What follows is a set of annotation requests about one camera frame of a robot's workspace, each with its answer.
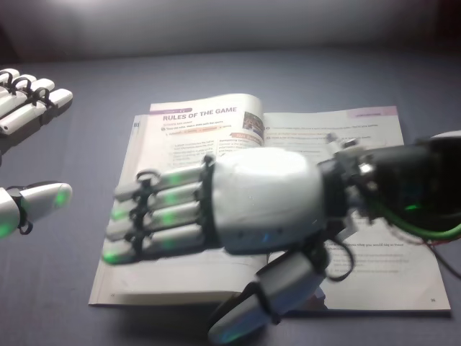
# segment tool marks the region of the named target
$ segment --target small picture on page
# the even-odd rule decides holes
[[[253,131],[257,133],[259,137],[263,138],[264,125],[262,123],[262,120],[255,116],[255,114],[245,112],[245,115],[243,116],[242,128],[244,128],[245,130]]]

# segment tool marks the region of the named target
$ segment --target gray table surface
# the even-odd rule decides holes
[[[406,143],[461,129],[461,57],[450,53],[325,48],[18,67],[71,90],[74,102],[5,153],[0,185],[56,179],[73,186],[74,198],[29,236],[0,241],[0,345],[207,344],[208,307],[87,305],[133,117],[152,102],[244,92],[267,112],[396,105]],[[460,244],[443,252],[461,266]],[[451,318],[310,315],[242,345],[459,345],[461,283],[442,274]]]

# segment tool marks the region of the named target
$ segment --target robotic hand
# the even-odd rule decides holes
[[[461,235],[459,139],[373,150],[353,141],[340,146],[334,136],[328,142],[334,158],[318,165],[280,148],[252,148],[163,174],[139,172],[136,182],[115,189],[103,260],[121,265],[216,248],[286,251],[215,312],[209,338],[223,344],[277,323],[313,295],[327,278],[326,240],[345,248],[351,262],[330,280],[352,271],[342,240],[354,231],[353,210],[427,241]]]
[[[20,76],[13,68],[0,70],[0,136],[13,134],[37,117],[41,121],[45,116],[55,117],[66,111],[72,93],[65,89],[51,92],[54,87],[49,79]],[[63,207],[71,196],[71,187],[62,182],[0,187],[0,238],[16,229],[29,234],[33,222]]]

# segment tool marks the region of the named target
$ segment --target book page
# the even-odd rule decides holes
[[[326,134],[358,138],[367,148],[398,146],[403,139],[395,107],[376,107],[317,114],[264,115],[265,144],[297,151],[314,162],[330,159]],[[300,309],[447,310],[449,302],[434,255],[417,239],[381,220],[373,226],[353,216],[358,232],[345,242],[356,267],[341,283],[325,280]],[[349,268],[344,250],[327,244],[328,272],[340,275]],[[279,254],[269,258],[273,260]]]
[[[135,140],[138,145],[130,144],[134,149],[127,156],[136,158],[128,160],[132,169],[122,179],[133,180],[142,169],[162,172],[198,164],[205,154],[222,156],[261,146],[261,117],[260,101],[245,94],[151,105],[151,114],[134,124],[142,135]],[[266,263],[266,256],[230,256],[222,249],[119,267],[102,263],[103,283],[90,303],[219,301],[241,292]]]

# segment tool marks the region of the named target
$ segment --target white robotic hand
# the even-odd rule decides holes
[[[49,79],[20,76],[13,68],[0,70],[0,135],[9,136],[37,117],[65,112],[73,95],[65,89],[52,91],[54,87]]]
[[[71,197],[71,186],[62,182],[0,187],[0,238],[17,229],[29,234],[33,222],[67,205]]]
[[[327,214],[335,213],[325,202],[334,188],[334,182],[330,190],[325,186],[329,169],[280,148],[252,148],[164,174],[140,172],[136,182],[115,189],[102,258],[120,265],[215,248],[230,254],[286,250],[212,317],[210,339],[230,342],[277,323],[325,278],[321,231],[328,228]],[[340,191],[339,219],[346,215]],[[336,233],[343,228],[341,222]]]

